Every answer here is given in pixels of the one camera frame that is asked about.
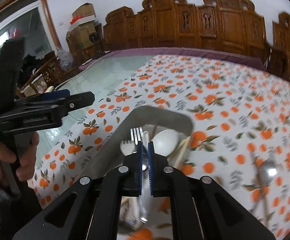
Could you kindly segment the person's left hand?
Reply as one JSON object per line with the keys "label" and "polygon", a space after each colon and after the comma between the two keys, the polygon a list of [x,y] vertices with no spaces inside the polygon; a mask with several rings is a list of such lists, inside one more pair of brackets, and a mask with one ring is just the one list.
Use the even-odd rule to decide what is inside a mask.
{"label": "person's left hand", "polygon": [[[34,175],[36,152],[39,144],[39,135],[34,132],[31,138],[31,144],[20,158],[20,167],[16,171],[16,175],[20,181],[27,181]],[[0,143],[0,183],[6,183],[6,176],[2,170],[1,162],[12,164],[16,161],[16,155],[9,150],[3,143]]]}

